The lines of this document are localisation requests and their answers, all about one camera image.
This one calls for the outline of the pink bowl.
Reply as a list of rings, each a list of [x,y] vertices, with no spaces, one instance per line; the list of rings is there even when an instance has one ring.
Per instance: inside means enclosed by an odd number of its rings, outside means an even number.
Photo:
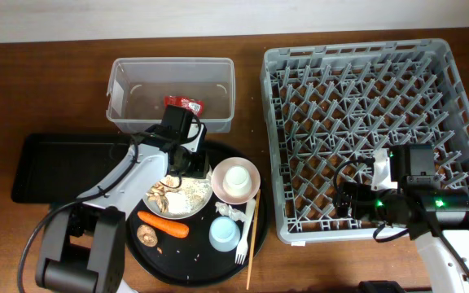
[[[256,196],[261,177],[250,160],[230,157],[214,167],[211,183],[213,193],[221,201],[239,205]]]

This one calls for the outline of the red snack wrapper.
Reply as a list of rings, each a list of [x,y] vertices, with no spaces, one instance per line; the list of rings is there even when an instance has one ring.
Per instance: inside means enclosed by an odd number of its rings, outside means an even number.
[[[166,107],[168,105],[182,107],[192,111],[197,116],[201,116],[204,110],[204,103],[202,101],[188,98],[186,96],[164,96],[164,105]]]

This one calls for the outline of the white cup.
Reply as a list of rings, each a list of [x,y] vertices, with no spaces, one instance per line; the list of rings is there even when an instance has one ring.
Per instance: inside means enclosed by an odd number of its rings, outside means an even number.
[[[229,196],[245,197],[252,188],[249,171],[241,165],[230,167],[224,176],[223,188]]]

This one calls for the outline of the light blue cup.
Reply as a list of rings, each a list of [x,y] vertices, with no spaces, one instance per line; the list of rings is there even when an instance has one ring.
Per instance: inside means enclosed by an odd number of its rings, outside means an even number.
[[[238,246],[239,240],[239,227],[229,217],[220,216],[210,225],[209,242],[217,251],[232,251]]]

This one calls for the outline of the white paper napkin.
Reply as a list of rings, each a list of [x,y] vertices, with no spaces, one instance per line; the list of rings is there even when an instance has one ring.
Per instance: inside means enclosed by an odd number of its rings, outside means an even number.
[[[185,194],[179,192],[166,192],[168,212],[171,214],[186,214],[191,211],[191,202]]]

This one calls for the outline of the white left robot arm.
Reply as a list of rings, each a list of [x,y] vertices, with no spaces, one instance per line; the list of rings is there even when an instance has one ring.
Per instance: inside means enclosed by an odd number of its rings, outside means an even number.
[[[36,284],[54,292],[130,292],[125,271],[126,222],[142,195],[166,175],[204,177],[202,135],[193,139],[133,138],[122,161],[96,186],[51,209],[34,228],[20,257],[24,263],[38,235],[42,245]]]

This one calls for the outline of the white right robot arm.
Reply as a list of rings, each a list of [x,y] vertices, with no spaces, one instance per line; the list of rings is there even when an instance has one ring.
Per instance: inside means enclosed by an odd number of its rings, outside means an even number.
[[[336,186],[335,205],[339,213],[351,207],[353,217],[377,222],[377,243],[409,236],[434,292],[469,292],[469,199],[463,192],[431,185],[377,191],[343,182]]]

